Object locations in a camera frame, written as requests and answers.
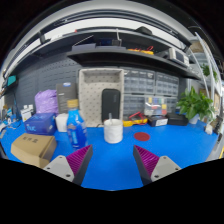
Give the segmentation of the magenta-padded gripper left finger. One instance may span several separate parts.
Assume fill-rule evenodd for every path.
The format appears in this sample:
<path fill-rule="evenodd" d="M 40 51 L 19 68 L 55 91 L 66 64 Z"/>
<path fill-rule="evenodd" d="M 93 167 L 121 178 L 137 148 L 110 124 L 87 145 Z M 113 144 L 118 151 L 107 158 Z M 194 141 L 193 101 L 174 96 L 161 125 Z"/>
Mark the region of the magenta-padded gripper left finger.
<path fill-rule="evenodd" d="M 88 145 L 68 156 L 57 156 L 44 167 L 44 170 L 76 185 L 81 185 L 92 155 L 93 148 Z"/>

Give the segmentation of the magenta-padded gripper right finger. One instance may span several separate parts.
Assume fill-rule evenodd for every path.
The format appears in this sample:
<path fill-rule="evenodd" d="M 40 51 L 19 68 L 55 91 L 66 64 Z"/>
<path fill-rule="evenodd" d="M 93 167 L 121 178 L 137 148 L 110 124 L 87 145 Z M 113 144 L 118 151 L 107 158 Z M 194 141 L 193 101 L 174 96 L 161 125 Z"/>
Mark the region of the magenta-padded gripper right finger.
<path fill-rule="evenodd" d="M 143 185 L 148 185 L 180 170 L 180 167 L 168 156 L 157 156 L 135 145 L 133 156 Z"/>

